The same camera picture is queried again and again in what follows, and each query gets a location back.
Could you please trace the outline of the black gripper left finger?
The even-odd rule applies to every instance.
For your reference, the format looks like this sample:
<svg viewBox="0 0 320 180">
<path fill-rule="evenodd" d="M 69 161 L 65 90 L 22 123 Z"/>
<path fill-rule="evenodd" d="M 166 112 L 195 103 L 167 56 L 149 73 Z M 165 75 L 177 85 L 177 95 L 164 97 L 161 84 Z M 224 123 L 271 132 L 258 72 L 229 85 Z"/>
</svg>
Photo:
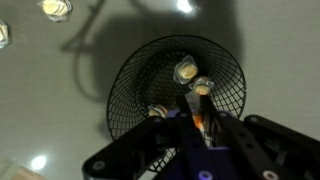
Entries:
<svg viewBox="0 0 320 180">
<path fill-rule="evenodd" d="M 82 165 L 83 180 L 138 180 L 173 148 L 176 155 L 153 180 L 213 180 L 214 165 L 183 96 L 172 117 L 149 117 Z"/>
</svg>

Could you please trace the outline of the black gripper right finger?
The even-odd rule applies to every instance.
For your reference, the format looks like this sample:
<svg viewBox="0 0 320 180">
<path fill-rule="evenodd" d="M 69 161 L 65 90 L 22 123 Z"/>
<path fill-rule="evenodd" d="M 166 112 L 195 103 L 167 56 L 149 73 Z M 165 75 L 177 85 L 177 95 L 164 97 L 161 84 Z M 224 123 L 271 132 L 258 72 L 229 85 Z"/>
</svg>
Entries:
<svg viewBox="0 0 320 180">
<path fill-rule="evenodd" d="M 320 142 L 259 115 L 243 121 L 218 111 L 208 96 L 201 96 L 207 121 L 217 145 L 239 153 L 245 174 L 255 180 L 320 180 Z"/>
</svg>

